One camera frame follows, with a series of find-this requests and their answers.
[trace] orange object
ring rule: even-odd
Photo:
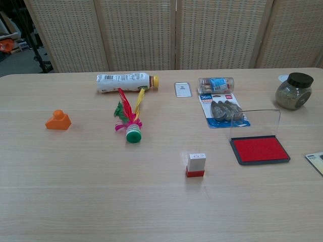
[[[67,130],[71,125],[70,118],[62,110],[55,110],[53,117],[51,117],[46,123],[46,128],[49,130]]]
[[[0,40],[0,51],[4,53],[10,53],[14,48],[14,41],[12,39],[3,39]]]

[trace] wicker panel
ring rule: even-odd
[[[181,0],[177,68],[248,68],[266,2]]]
[[[175,26],[171,28],[174,3],[174,0],[95,1],[113,71],[174,68],[171,61],[171,51],[175,51],[171,45],[171,35],[175,36]]]
[[[317,59],[315,60],[315,67],[323,68],[323,45]]]
[[[257,67],[314,67],[323,43],[322,12],[322,0],[278,0]]]
[[[108,71],[93,0],[27,0],[56,72]]]

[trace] bottle label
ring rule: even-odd
[[[211,78],[210,84],[213,92],[227,89],[227,81],[225,78]]]
[[[124,91],[140,91],[149,88],[147,73],[130,73],[125,75],[100,74],[96,78],[97,89],[100,92],[113,92],[121,88]]]

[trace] black lid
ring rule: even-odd
[[[300,72],[293,72],[289,74],[287,78],[287,82],[294,87],[300,87],[300,88],[306,88],[310,87],[313,83],[314,79],[313,77],[300,73]]]

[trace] floor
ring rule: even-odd
[[[39,48],[38,52],[43,61],[48,61],[48,55],[45,48]],[[39,73],[42,69],[37,61],[34,61],[35,53],[31,49],[24,50],[23,52],[17,52],[7,56],[0,62],[0,77],[9,74],[26,74],[26,73]]]

